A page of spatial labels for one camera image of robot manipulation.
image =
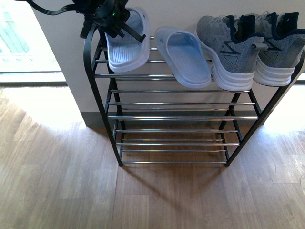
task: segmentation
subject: window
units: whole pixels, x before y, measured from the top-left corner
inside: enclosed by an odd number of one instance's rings
[[[26,2],[0,2],[0,72],[2,78],[32,78],[34,73],[40,73],[42,78],[48,74],[58,80],[61,75],[64,80],[33,10]]]

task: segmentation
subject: chrome rod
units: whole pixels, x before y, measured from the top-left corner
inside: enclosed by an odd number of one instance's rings
[[[236,93],[224,90],[110,90],[113,93]]]
[[[227,111],[229,108],[122,108],[124,111]]]
[[[129,102],[110,102],[109,105],[225,105],[225,106],[249,106],[255,103],[129,103]]]
[[[129,130],[116,130],[120,133],[236,133],[237,130],[209,130],[209,129],[129,129]]]
[[[123,143],[118,146],[239,146],[239,143]]]
[[[166,63],[165,60],[147,60],[146,63]]]
[[[108,63],[108,60],[96,60],[96,63]],[[166,63],[165,60],[147,60],[146,63]]]
[[[122,161],[123,164],[226,164],[226,161]]]
[[[221,142],[223,139],[124,139],[126,142]]]
[[[176,82],[177,80],[175,78],[160,78],[160,79],[138,79],[138,78],[124,78],[124,79],[120,79],[120,78],[116,78],[115,79],[116,81],[121,81],[121,82],[124,82],[124,81],[172,81],[172,82]]]
[[[224,153],[225,150],[132,150],[132,149],[123,149],[122,152],[158,152],[158,153],[172,153],[172,152],[192,152],[192,153]]]
[[[109,119],[124,121],[233,121],[233,120],[256,120],[258,117],[213,117],[213,116],[108,116]]]
[[[96,74],[95,78],[174,78],[173,74]]]

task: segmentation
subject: white shoe sole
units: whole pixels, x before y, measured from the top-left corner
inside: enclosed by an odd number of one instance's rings
[[[204,54],[208,55],[212,60],[212,76],[216,84],[227,91],[246,91],[250,90],[253,83],[253,73],[232,73],[227,71],[220,62],[217,53],[206,46],[200,39],[200,44]]]
[[[272,68],[265,65],[258,57],[254,80],[266,86],[286,86],[290,84],[295,68]]]

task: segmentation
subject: sunlight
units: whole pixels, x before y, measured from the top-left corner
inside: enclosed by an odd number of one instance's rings
[[[35,122],[49,128],[70,128],[82,122],[81,113],[68,87],[4,88],[7,98]]]

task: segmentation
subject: black strap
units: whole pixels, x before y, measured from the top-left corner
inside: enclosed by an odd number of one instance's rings
[[[62,7],[61,9],[59,9],[58,11],[49,11],[46,10],[42,7],[40,7],[39,5],[37,5],[36,3],[33,2],[33,0],[26,0],[26,2],[32,6],[34,9],[38,10],[41,13],[47,14],[47,15],[58,15],[64,12],[68,12],[68,11],[84,11],[88,8],[88,4],[81,4],[81,5],[75,5],[75,4],[71,4],[71,5],[66,5],[64,7]]]

